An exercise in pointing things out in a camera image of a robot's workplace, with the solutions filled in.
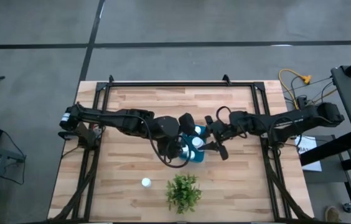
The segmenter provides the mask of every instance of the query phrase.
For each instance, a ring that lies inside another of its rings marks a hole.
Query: potted plant
[[[177,207],[177,214],[184,214],[190,210],[194,212],[193,206],[201,198],[202,191],[198,187],[193,186],[197,177],[189,174],[175,175],[173,182],[167,181],[167,202],[169,210],[172,205]]]

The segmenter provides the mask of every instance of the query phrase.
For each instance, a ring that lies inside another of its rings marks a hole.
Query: shoe
[[[325,221],[326,222],[340,222],[340,213],[336,207],[330,206],[325,210]]]

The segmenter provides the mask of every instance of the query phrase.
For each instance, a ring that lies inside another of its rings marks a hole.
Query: floor
[[[0,181],[0,223],[46,218],[63,147],[58,121],[80,80],[275,80],[291,68],[315,82],[348,64],[351,0],[0,0],[0,128],[27,154],[25,184]],[[328,82],[296,94],[312,98]],[[338,94],[325,100],[345,114]],[[349,131],[347,120],[306,134]],[[8,176],[21,178],[21,167]],[[308,188],[320,220],[326,206],[348,201],[343,184]],[[341,218],[351,223],[351,213]]]

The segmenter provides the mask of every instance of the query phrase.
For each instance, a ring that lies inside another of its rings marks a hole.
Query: butcher block tabletop
[[[287,111],[279,81],[263,81],[271,114]],[[97,82],[81,82],[76,101],[91,108]],[[258,92],[260,111],[264,111]],[[102,105],[103,92],[99,105]],[[205,125],[207,115],[215,119],[221,106],[231,110],[254,113],[250,87],[112,87],[108,111],[120,109],[150,110],[158,116],[178,118],[190,113],[196,124]],[[63,110],[71,105],[64,105]],[[228,122],[228,111],[220,118]],[[77,140],[67,141],[63,150],[74,149]],[[224,142],[229,158],[223,161],[219,153],[205,153],[202,163],[188,163],[181,169],[166,167],[155,155],[147,139],[121,134],[106,127],[103,134],[95,188],[91,205],[91,222],[264,222],[273,221],[271,201],[264,170],[259,137],[234,138]],[[49,218],[56,216],[76,190],[83,149],[76,149],[61,161],[49,210]],[[299,206],[313,216],[307,186],[296,148],[282,148],[280,156],[286,188]],[[166,185],[176,174],[198,177],[202,199],[195,212],[176,214],[169,211]],[[141,185],[143,178],[151,179],[151,187]],[[284,217],[281,196],[277,192],[278,207]],[[79,216],[84,212],[85,190]]]

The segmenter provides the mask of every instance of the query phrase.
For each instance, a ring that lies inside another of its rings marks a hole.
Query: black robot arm
[[[302,110],[288,111],[277,115],[250,114],[246,111],[232,111],[229,115],[230,123],[221,120],[213,121],[211,116],[206,116],[207,135],[213,135],[212,141],[199,149],[218,150],[224,158],[228,153],[222,143],[228,139],[240,136],[247,137],[247,133],[268,138],[269,147],[279,147],[291,136],[302,134],[309,129],[323,126],[336,127],[344,117],[339,113],[337,106],[332,103],[310,105]]]
[[[66,109],[60,126],[78,136],[79,144],[84,146],[93,147],[96,144],[96,134],[88,130],[84,123],[110,126],[117,128],[123,134],[157,141],[157,150],[153,144],[152,147],[164,162],[182,153],[182,146],[178,138],[180,132],[188,135],[195,134],[195,124],[190,114],[182,115],[179,122],[171,116],[155,118],[154,113],[147,110],[101,111],[84,108],[77,103]]]

